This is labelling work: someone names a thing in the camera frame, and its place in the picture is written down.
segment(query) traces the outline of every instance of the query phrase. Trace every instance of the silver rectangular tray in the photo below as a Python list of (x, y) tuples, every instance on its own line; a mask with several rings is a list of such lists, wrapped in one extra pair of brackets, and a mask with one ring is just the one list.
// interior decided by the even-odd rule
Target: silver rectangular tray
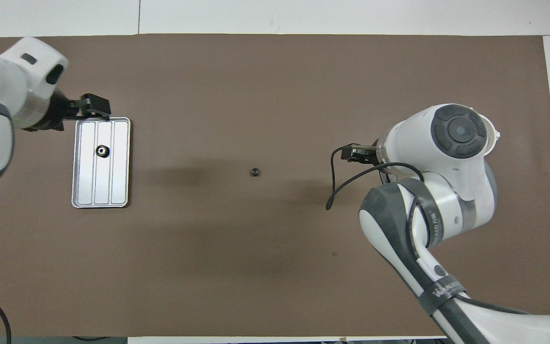
[[(99, 146), (109, 154), (96, 152)], [(72, 205), (124, 207), (128, 202), (131, 121), (126, 117), (76, 123)]]

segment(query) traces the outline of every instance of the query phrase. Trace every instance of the brown table surface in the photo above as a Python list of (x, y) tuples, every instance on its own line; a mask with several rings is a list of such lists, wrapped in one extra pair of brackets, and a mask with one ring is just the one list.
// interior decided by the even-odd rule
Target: brown table surface
[[(0, 180), (0, 305), (14, 335), (441, 334), (360, 230), (378, 175), (325, 202), (334, 148), (447, 102), (502, 133), (487, 158), (499, 200), (489, 224), (434, 254), (473, 298), (550, 314), (541, 37), (43, 40), (71, 61), (61, 90), (132, 120), (131, 201), (72, 207), (72, 122), (16, 131)], [(339, 181), (367, 167), (337, 166)]]

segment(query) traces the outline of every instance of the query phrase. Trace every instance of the small metal nut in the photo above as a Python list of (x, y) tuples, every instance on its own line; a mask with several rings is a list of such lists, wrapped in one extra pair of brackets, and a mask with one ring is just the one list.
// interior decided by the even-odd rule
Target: small metal nut
[(95, 153), (98, 157), (107, 158), (109, 156), (109, 147), (100, 144), (96, 147)]

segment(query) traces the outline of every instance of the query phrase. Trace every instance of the gray strap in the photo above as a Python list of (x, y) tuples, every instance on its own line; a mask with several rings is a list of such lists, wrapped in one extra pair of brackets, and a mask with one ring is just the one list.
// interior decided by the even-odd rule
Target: gray strap
[(430, 190), (424, 183), (413, 178), (405, 178), (397, 183), (404, 186), (419, 200), (430, 233), (426, 247), (436, 246), (443, 240), (443, 216), (441, 216), (441, 211), (438, 209)]
[(426, 288), (418, 300), (423, 310), (432, 316), (443, 303), (464, 291), (465, 288), (460, 281), (451, 275), (447, 275)]

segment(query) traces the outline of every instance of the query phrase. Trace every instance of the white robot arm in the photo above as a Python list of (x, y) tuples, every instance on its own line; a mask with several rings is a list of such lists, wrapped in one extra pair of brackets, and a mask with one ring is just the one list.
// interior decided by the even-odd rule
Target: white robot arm
[(109, 102), (86, 94), (67, 99), (56, 84), (68, 61), (54, 48), (25, 37), (0, 55), (0, 177), (14, 146), (13, 128), (63, 130), (64, 119), (107, 119)]
[[(550, 316), (470, 299), (428, 252), (490, 220), (497, 187), (484, 156), (498, 137), (493, 124), (473, 109), (443, 104), (400, 122), (373, 146), (348, 146), (342, 157), (362, 162), (364, 154), (375, 165), (401, 162), (420, 172), (371, 189), (360, 207), (360, 225), (449, 342), (550, 344)], [(414, 174), (401, 166), (375, 168), (390, 174), (382, 175), (386, 181)]]

